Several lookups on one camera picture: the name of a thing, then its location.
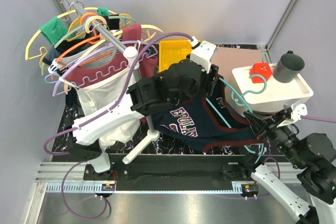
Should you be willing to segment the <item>navy tank top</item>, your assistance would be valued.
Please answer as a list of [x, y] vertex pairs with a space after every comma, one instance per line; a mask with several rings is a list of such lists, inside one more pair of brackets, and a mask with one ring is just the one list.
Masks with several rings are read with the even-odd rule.
[[209, 98], [198, 95], [165, 112], [153, 114], [155, 129], [203, 153], [224, 145], [261, 144], [248, 121], [226, 102], [225, 89], [226, 85], [219, 80]]

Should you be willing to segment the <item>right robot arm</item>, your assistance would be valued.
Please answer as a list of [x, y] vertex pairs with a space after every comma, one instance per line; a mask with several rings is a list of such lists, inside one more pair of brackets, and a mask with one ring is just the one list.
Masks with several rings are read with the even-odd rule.
[[269, 140], [291, 163], [301, 170], [297, 175], [311, 203], [298, 197], [276, 177], [265, 162], [253, 164], [247, 155], [238, 167], [244, 180], [253, 179], [266, 189], [291, 215], [295, 223], [335, 223], [335, 148], [324, 133], [311, 133], [298, 139], [282, 123], [289, 118], [288, 110], [270, 116], [244, 113], [258, 140]]

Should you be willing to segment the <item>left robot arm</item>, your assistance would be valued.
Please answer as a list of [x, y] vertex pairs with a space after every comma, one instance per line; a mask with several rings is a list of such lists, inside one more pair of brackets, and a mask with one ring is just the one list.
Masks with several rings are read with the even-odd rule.
[[218, 70], [217, 65], [204, 68], [185, 59], [152, 77], [140, 79], [121, 98], [74, 120], [71, 129], [76, 144], [101, 147], [99, 138], [125, 123], [165, 112], [199, 94], [212, 95]]

